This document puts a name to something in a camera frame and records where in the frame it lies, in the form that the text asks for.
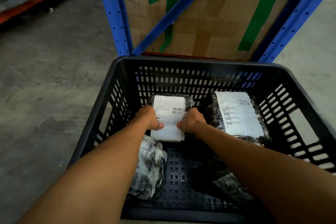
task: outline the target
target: black plastic basket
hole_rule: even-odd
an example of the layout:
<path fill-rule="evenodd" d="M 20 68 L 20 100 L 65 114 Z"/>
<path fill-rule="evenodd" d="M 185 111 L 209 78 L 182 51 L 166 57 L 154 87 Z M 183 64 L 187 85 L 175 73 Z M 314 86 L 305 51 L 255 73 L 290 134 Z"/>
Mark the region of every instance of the black plastic basket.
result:
<path fill-rule="evenodd" d="M 97 143 L 121 130 L 135 112 L 157 92 L 189 94 L 194 105 L 205 105 L 212 91 L 246 91 L 254 95 L 273 142 L 268 148 L 304 159 L 336 172 L 335 131 L 286 68 L 276 64 L 226 62 L 158 57 L 116 59 L 105 78 L 69 166 Z M 112 112 L 104 132 L 99 130 L 108 101 Z M 308 121 L 316 141 L 305 143 L 290 115 L 296 110 Z M 185 222 L 242 223 L 246 215 L 225 201 L 196 191 L 191 170 L 200 165 L 181 153 L 181 143 L 167 143 L 166 176 L 162 195 L 154 201 L 127 199 L 122 218 Z"/>

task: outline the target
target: white label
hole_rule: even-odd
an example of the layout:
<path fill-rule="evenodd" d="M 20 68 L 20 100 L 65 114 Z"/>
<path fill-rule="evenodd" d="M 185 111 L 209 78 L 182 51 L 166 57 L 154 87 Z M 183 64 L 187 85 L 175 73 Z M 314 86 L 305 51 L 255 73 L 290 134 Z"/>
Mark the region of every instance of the white label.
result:
<path fill-rule="evenodd" d="M 246 92 L 218 92 L 216 96 L 226 133 L 233 136 L 264 135 L 250 97 Z"/>
<path fill-rule="evenodd" d="M 176 127 L 183 119 L 186 100 L 183 97 L 155 96 L 153 105 L 156 118 L 165 126 L 160 130 L 152 130 L 150 137 L 158 141 L 183 141 L 184 132 Z"/>

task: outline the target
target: hand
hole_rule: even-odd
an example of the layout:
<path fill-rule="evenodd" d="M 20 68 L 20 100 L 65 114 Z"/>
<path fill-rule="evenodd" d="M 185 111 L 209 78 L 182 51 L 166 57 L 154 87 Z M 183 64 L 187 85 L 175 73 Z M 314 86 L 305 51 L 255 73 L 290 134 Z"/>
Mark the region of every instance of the hand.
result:
<path fill-rule="evenodd" d="M 203 114 L 201 114 L 197 108 L 191 108 L 188 111 L 187 117 L 181 121 L 179 121 L 176 126 L 179 129 L 182 129 L 183 131 L 191 134 L 195 134 L 195 129 L 198 124 L 204 123 L 206 124 L 206 121 L 203 117 Z"/>
<path fill-rule="evenodd" d="M 140 108 L 130 124 L 136 121 L 143 122 L 147 130 L 162 129 L 164 127 L 164 124 L 157 120 L 154 108 L 149 105 L 144 105 Z"/>

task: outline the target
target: concrete floor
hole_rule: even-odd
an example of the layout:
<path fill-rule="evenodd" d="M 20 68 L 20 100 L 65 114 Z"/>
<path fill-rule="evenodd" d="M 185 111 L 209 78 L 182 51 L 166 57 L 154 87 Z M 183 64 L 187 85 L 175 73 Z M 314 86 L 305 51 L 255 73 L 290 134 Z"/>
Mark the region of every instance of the concrete floor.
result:
<path fill-rule="evenodd" d="M 0 35 L 2 223 L 15 222 L 65 171 L 117 57 L 102 0 L 65 0 L 53 8 Z M 335 11 L 336 0 L 324 0 L 276 59 L 334 128 Z"/>

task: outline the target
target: forearm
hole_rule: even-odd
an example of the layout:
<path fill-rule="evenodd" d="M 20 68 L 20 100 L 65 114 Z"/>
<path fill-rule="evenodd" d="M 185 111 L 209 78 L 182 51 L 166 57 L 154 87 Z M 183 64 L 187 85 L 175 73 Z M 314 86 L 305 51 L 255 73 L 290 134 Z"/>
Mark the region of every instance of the forearm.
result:
<path fill-rule="evenodd" d="M 306 163 L 199 124 L 196 136 L 208 144 L 240 182 L 277 217 L 336 221 L 336 179 Z"/>
<path fill-rule="evenodd" d="M 118 223 L 145 131 L 145 124 L 134 122 L 83 156 L 22 223 Z"/>

